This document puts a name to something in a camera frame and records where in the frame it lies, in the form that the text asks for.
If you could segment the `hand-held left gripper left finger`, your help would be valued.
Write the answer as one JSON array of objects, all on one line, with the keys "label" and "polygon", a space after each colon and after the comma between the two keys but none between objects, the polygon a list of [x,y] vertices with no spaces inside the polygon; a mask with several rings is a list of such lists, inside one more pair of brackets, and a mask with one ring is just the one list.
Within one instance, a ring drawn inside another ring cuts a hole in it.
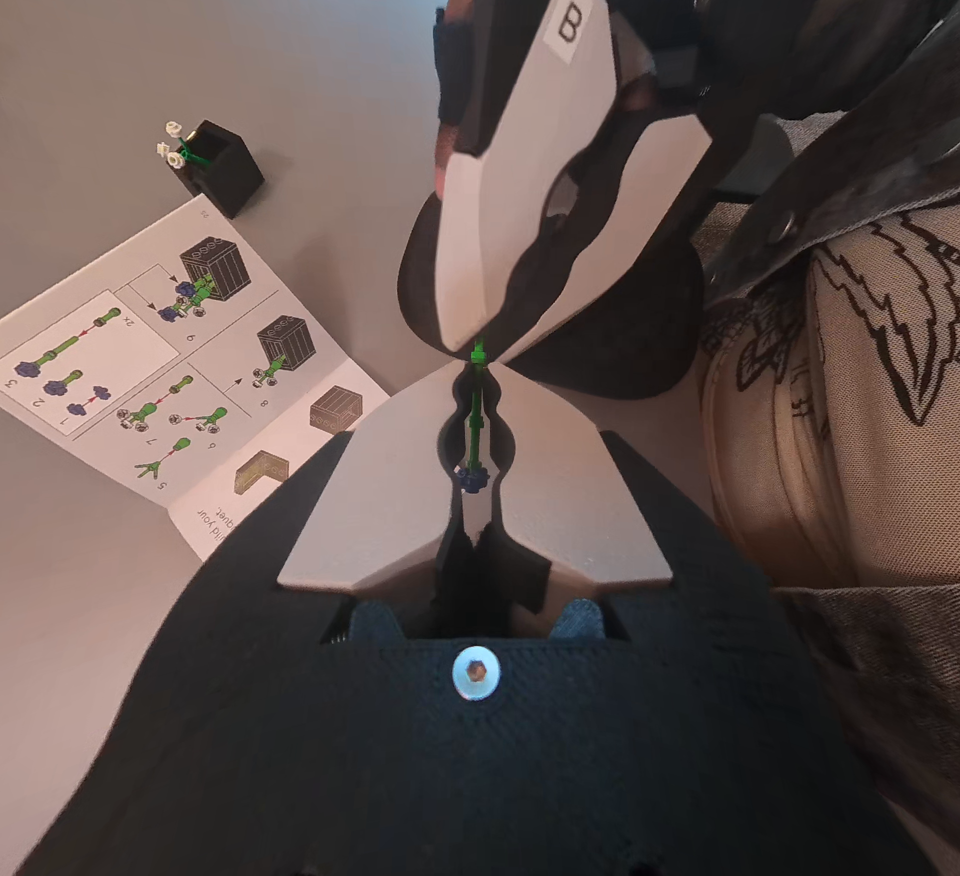
[{"label": "hand-held left gripper left finger", "polygon": [[442,427],[457,410],[454,360],[391,397],[356,427],[280,571],[279,585],[321,592],[429,592],[450,525],[453,487]]}]

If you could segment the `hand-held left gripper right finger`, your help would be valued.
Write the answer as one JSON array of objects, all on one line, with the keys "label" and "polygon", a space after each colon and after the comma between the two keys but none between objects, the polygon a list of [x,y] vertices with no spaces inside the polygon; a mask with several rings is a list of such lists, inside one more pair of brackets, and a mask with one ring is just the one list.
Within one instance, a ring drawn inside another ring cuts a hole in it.
[{"label": "hand-held left gripper right finger", "polygon": [[506,366],[488,369],[489,448],[499,473],[488,555],[511,603],[660,586],[673,574],[594,423]]}]

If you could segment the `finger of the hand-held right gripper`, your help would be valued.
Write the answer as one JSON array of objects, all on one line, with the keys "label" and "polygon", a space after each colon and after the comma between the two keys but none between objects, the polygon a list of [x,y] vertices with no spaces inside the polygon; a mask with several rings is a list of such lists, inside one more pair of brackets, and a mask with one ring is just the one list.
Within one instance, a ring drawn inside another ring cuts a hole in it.
[{"label": "finger of the hand-held right gripper", "polygon": [[712,138],[695,114],[612,115],[567,166],[577,193],[539,237],[548,191],[538,186],[487,223],[487,308],[507,318],[505,364],[605,294],[639,258],[674,207]]},{"label": "finger of the hand-held right gripper", "polygon": [[445,173],[434,263],[438,346],[500,316],[559,176],[612,113],[608,0],[476,0],[469,95]]}]

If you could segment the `blue flower lego stem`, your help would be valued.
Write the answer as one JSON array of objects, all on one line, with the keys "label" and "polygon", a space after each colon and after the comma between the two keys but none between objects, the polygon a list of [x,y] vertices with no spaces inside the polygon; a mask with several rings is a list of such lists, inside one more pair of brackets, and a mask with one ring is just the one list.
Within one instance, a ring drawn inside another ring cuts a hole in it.
[{"label": "blue flower lego stem", "polygon": [[482,338],[478,338],[473,345],[470,354],[471,365],[471,407],[467,426],[469,431],[468,444],[466,445],[465,460],[455,470],[458,483],[463,493],[475,495],[484,489],[489,482],[489,472],[481,462],[480,449],[481,437],[484,429],[483,403],[484,403],[484,379],[488,365],[485,344]]}]

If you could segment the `lego instruction booklet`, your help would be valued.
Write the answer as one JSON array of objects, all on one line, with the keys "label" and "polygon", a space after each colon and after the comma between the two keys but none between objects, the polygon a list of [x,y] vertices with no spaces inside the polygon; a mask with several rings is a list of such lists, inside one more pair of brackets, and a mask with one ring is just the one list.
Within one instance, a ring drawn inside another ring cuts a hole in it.
[{"label": "lego instruction booklet", "polygon": [[209,198],[2,318],[2,408],[201,560],[387,393]]}]

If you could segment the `white flower lego stem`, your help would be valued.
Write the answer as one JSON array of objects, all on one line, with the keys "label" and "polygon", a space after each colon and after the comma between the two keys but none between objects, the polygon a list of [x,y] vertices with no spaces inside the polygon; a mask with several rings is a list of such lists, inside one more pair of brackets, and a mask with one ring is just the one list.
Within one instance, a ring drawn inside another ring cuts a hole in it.
[{"label": "white flower lego stem", "polygon": [[187,140],[182,137],[183,126],[180,123],[169,121],[165,124],[164,130],[166,134],[174,140],[176,145],[171,146],[166,142],[158,142],[155,150],[171,168],[181,170],[187,164],[199,167],[211,166],[212,160],[192,150]]}]

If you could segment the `person's right hand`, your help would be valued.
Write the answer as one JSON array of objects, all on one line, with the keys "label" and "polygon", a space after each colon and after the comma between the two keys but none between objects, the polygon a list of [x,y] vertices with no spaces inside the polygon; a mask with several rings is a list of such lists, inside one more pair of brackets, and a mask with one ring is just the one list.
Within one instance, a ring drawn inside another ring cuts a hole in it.
[{"label": "person's right hand", "polygon": [[435,192],[444,195],[447,169],[473,88],[474,2],[447,0],[436,11],[433,27],[438,77],[438,135],[435,146]]}]

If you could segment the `person's printed beige shirt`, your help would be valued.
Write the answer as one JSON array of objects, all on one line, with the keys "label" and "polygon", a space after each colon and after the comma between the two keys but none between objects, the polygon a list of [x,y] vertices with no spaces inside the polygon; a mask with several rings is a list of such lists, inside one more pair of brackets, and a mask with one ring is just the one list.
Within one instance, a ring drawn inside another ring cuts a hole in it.
[{"label": "person's printed beige shirt", "polygon": [[958,583],[958,222],[894,213],[710,310],[715,512],[775,585]]}]

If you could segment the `black brick vase with flowers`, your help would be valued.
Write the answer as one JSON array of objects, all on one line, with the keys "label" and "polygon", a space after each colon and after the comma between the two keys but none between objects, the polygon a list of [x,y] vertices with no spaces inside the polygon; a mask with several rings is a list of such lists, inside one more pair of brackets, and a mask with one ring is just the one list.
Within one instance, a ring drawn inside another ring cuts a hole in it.
[{"label": "black brick vase with flowers", "polygon": [[226,218],[234,219],[264,183],[246,142],[239,134],[203,120],[186,136],[186,147],[207,163],[188,161],[174,169],[174,175],[191,196],[207,196]]}]

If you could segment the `person's black jacket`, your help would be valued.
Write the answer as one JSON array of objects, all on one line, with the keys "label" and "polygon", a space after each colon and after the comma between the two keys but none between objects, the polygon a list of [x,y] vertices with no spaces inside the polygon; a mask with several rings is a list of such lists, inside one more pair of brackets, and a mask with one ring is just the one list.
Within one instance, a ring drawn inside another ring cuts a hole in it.
[{"label": "person's black jacket", "polygon": [[890,212],[958,196],[958,0],[817,0],[772,114],[840,112],[755,198],[706,267],[709,306]]}]

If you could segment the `person's grey trousers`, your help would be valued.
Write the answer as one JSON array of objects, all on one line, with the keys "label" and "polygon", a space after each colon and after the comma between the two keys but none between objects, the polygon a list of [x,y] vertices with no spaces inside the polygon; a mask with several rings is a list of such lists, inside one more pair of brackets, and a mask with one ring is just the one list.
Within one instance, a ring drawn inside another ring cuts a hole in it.
[{"label": "person's grey trousers", "polygon": [[877,788],[936,870],[958,874],[958,584],[774,595]]}]

